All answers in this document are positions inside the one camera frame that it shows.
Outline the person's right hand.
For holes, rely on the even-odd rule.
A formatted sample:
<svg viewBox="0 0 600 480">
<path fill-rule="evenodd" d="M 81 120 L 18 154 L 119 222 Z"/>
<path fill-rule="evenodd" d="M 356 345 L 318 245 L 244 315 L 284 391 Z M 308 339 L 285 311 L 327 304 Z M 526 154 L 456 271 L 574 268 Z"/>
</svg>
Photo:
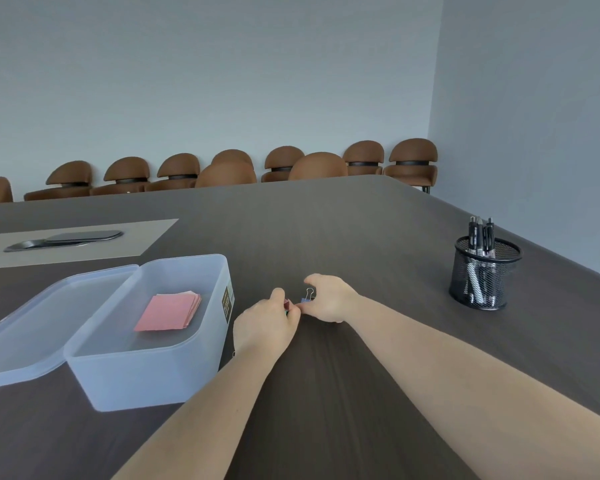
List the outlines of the person's right hand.
<svg viewBox="0 0 600 480">
<path fill-rule="evenodd" d="M 342 323 L 348 322 L 361 302 L 361 296 L 343 279 L 337 276 L 328 277 L 331 300 L 333 303 L 332 317 L 316 317 L 323 322 Z"/>
</svg>

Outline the person's left hand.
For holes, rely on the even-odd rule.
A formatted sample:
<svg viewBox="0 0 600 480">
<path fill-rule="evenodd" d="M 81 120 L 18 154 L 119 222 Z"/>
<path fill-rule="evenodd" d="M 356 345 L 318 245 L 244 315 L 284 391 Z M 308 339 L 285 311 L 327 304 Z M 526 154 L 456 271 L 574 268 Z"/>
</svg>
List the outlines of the person's left hand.
<svg viewBox="0 0 600 480">
<path fill-rule="evenodd" d="M 270 320 L 270 297 L 262 299 L 234 321 L 234 356 L 256 353 L 275 363 L 287 350 L 295 334 L 296 331 L 275 328 Z"/>
</svg>

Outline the person's left forearm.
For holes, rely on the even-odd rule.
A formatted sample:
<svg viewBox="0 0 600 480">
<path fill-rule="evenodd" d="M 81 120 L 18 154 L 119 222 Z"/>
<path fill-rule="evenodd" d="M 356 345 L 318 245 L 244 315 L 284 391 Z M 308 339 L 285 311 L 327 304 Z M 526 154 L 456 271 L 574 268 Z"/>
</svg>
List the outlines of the person's left forearm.
<svg viewBox="0 0 600 480">
<path fill-rule="evenodd" d="M 224 480 L 265 380 L 283 349 L 236 352 L 111 480 Z"/>
</svg>

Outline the person's right forearm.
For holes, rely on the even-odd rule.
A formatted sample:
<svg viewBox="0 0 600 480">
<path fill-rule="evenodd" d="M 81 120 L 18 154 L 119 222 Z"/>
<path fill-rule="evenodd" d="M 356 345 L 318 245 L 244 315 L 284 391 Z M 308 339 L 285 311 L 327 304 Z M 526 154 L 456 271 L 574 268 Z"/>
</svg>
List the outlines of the person's right forearm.
<svg viewBox="0 0 600 480">
<path fill-rule="evenodd" d="M 482 480 L 600 480 L 600 416 L 468 343 L 346 293 L 352 326 Z"/>
</svg>

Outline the row of brown chairs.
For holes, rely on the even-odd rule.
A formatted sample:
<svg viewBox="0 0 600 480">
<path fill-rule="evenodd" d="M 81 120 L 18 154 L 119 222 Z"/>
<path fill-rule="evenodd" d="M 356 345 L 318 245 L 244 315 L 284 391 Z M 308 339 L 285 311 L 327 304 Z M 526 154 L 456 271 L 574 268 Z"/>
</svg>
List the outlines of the row of brown chairs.
<svg viewBox="0 0 600 480">
<path fill-rule="evenodd" d="M 304 153 L 295 146 L 279 146 L 265 158 L 265 172 L 256 176 L 255 164 L 248 153 L 229 149 L 217 153 L 211 164 L 201 168 L 197 156 L 177 153 L 163 161 L 158 179 L 150 181 L 150 167 L 140 157 L 124 157 L 105 172 L 106 185 L 93 185 L 91 165 L 70 161 L 56 168 L 46 181 L 47 188 L 26 193 L 24 201 L 57 200 L 133 194 L 206 187 L 236 186 L 321 178 L 382 175 L 430 193 L 438 177 L 438 149 L 426 139 L 414 137 L 399 142 L 384 166 L 382 144 L 372 140 L 350 145 L 343 156 L 331 152 Z"/>
</svg>

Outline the stack of pink paper sheets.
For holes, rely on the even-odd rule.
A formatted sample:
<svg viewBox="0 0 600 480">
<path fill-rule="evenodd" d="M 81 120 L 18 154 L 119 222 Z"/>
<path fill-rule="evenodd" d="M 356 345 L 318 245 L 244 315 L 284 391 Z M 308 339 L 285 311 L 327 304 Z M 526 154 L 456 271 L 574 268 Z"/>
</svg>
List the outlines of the stack of pink paper sheets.
<svg viewBox="0 0 600 480">
<path fill-rule="evenodd" d="M 184 330 L 200 304 L 201 295 L 193 291 L 156 294 L 145 307 L 134 331 Z"/>
</svg>

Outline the translucent plastic storage box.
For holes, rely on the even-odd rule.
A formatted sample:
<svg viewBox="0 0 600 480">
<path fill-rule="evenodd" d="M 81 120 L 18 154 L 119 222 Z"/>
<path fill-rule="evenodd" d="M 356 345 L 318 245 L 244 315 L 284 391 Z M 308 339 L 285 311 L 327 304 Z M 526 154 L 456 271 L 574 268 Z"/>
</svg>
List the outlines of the translucent plastic storage box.
<svg viewBox="0 0 600 480">
<path fill-rule="evenodd" d="M 186 291 L 201 295 L 188 327 L 134 331 L 154 295 Z M 67 341 L 64 357 L 96 411 L 184 403 L 219 370 L 234 304 L 224 255 L 153 260 Z"/>
</svg>

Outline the black pen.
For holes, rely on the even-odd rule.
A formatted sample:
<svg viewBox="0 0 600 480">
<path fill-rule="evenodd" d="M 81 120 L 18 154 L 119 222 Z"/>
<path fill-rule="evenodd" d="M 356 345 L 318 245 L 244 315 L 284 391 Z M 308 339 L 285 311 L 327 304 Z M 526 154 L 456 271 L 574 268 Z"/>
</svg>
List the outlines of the black pen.
<svg viewBox="0 0 600 480">
<path fill-rule="evenodd" d="M 488 222 L 484 225 L 484 241 L 485 241 L 485 257 L 495 258 L 495 226 L 493 218 L 489 217 Z M 483 281 L 486 291 L 486 303 L 490 307 L 495 306 L 495 278 L 496 278 L 496 263 L 487 262 L 483 265 Z"/>
<path fill-rule="evenodd" d="M 476 240 L 476 256 L 480 256 L 480 257 L 484 257 L 485 254 L 485 241 L 484 241 L 484 224 L 483 224 L 483 220 L 481 219 L 481 217 L 477 218 L 477 240 Z M 486 304 L 486 298 L 485 295 L 482 291 L 482 284 L 481 284 L 481 269 L 482 269 L 482 265 L 484 263 L 482 261 L 479 261 L 478 265 L 477 265 L 477 278 L 478 278 L 478 291 L 480 291 L 480 293 L 478 294 L 476 292 L 476 300 L 480 305 L 485 305 Z"/>
<path fill-rule="evenodd" d="M 469 238 L 469 242 L 468 242 L 468 251 L 471 252 L 471 254 L 476 256 L 476 240 L 477 240 L 477 217 L 472 216 L 470 218 L 470 222 L 469 222 L 469 234 L 468 234 L 468 238 Z M 477 265 L 478 265 L 479 261 L 474 259 L 474 258 L 470 258 L 467 262 L 467 274 L 469 277 L 469 280 L 471 282 L 471 286 L 472 286 L 472 291 L 473 291 L 473 302 L 477 305 L 480 305 L 477 300 L 476 300 L 476 292 L 479 294 L 480 291 L 478 291 L 478 278 L 477 278 Z"/>
</svg>

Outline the black mesh pen holder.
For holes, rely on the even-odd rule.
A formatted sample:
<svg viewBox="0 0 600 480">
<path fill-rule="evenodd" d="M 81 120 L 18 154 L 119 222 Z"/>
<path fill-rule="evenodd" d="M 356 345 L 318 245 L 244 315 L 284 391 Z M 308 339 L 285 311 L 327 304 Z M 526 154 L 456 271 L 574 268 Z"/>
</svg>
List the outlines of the black mesh pen holder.
<svg viewBox="0 0 600 480">
<path fill-rule="evenodd" d="M 458 238 L 449 295 L 474 309 L 503 309 L 507 304 L 507 283 L 522 255 L 518 245 L 500 238 L 496 238 L 491 254 L 478 255 L 469 249 L 469 237 Z"/>
</svg>

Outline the translucent plastic box lid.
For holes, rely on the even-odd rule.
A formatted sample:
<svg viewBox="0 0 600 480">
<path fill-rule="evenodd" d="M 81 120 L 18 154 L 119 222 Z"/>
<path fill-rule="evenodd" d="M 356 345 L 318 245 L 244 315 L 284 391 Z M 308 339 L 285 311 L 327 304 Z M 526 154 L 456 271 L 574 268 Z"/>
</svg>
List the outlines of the translucent plastic box lid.
<svg viewBox="0 0 600 480">
<path fill-rule="evenodd" d="M 65 362 L 64 347 L 138 265 L 64 278 L 0 321 L 0 387 L 40 378 Z"/>
</svg>

